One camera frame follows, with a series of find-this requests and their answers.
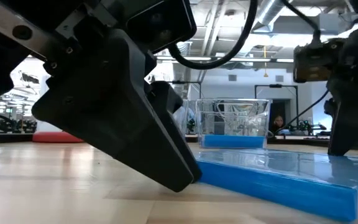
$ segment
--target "table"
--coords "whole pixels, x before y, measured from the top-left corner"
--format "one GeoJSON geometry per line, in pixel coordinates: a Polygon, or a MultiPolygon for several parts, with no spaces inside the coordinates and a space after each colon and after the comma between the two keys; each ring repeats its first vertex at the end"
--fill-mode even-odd
{"type": "MultiPolygon", "coordinates": [[[[312,146],[268,147],[326,153],[312,146]]],[[[337,222],[205,184],[176,194],[87,144],[25,142],[0,144],[0,223],[337,222]]]]}

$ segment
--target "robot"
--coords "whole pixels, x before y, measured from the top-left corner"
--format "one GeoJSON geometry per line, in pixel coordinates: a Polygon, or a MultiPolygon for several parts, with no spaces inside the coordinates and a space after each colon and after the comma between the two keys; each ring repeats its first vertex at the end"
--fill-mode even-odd
{"type": "MultiPolygon", "coordinates": [[[[358,0],[350,3],[358,12],[358,0]]],[[[232,51],[194,63],[176,47],[196,32],[188,0],[0,0],[0,95],[13,88],[10,72],[28,55],[43,60],[50,89],[32,109],[37,119],[179,192],[201,171],[173,122],[181,98],[165,82],[144,80],[156,66],[153,54],[168,48],[187,67],[218,67],[244,45],[257,6],[250,0],[232,51]]],[[[326,111],[334,117],[329,154],[341,156],[358,141],[358,30],[333,41],[295,49],[294,79],[328,80],[333,100],[326,111]],[[311,65],[323,72],[306,72],[311,65]]]]}

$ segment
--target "blue liquid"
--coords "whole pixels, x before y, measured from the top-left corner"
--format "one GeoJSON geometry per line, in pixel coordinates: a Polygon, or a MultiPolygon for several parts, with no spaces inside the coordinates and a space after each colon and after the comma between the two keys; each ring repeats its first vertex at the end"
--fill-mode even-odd
{"type": "Polygon", "coordinates": [[[206,134],[203,147],[226,147],[226,148],[263,148],[264,136],[225,136],[206,134]]]}

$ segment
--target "blue foam pad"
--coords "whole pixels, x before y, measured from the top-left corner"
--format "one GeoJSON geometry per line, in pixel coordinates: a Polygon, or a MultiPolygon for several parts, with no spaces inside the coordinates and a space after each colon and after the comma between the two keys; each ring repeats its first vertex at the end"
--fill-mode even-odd
{"type": "Polygon", "coordinates": [[[201,182],[340,221],[358,216],[358,157],[271,149],[196,155],[201,182]]]}
{"type": "Polygon", "coordinates": [[[203,147],[226,147],[226,148],[256,148],[263,147],[264,136],[227,136],[217,134],[206,134],[203,147]]]}

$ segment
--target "wire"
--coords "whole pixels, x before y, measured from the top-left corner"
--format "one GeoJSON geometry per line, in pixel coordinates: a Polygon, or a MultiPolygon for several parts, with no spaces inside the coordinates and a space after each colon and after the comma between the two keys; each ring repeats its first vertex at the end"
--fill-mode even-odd
{"type": "Polygon", "coordinates": [[[309,24],[309,26],[311,26],[314,29],[313,40],[321,42],[320,41],[321,31],[320,31],[320,28],[318,27],[317,23],[313,22],[309,17],[307,17],[302,12],[300,12],[295,6],[293,6],[287,0],[281,0],[281,2],[284,4],[284,6],[289,8],[289,10],[291,10],[293,13],[295,13],[297,16],[299,16],[301,19],[303,19],[307,24],[309,24]]]}
{"type": "Polygon", "coordinates": [[[310,105],[308,108],[306,108],[304,111],[302,111],[302,113],[298,114],[298,116],[296,116],[294,119],[292,119],[290,122],[288,122],[286,125],[284,125],[282,128],[278,129],[274,135],[277,135],[277,133],[285,128],[287,128],[292,122],[294,122],[296,119],[298,119],[300,116],[302,116],[303,114],[305,114],[308,110],[312,109],[312,107],[316,106],[321,100],[324,99],[324,97],[326,97],[326,95],[328,94],[328,90],[316,101],[314,102],[312,105],[310,105]]]}
{"type": "Polygon", "coordinates": [[[218,60],[215,60],[213,62],[208,62],[208,63],[191,62],[191,61],[185,59],[180,54],[180,51],[179,51],[178,47],[176,46],[176,44],[173,44],[171,47],[168,48],[171,56],[173,58],[175,58],[182,65],[184,65],[188,68],[197,69],[197,70],[209,70],[209,69],[217,68],[221,65],[224,65],[225,63],[230,61],[230,59],[232,59],[234,56],[236,56],[238,54],[238,52],[240,52],[242,46],[245,44],[249,34],[251,33],[252,26],[254,25],[257,10],[258,10],[258,0],[250,0],[248,16],[247,16],[247,20],[246,20],[244,29],[242,30],[241,35],[240,35],[238,41],[236,42],[236,44],[234,45],[233,49],[231,49],[230,52],[227,53],[223,58],[220,58],[218,60]]]}

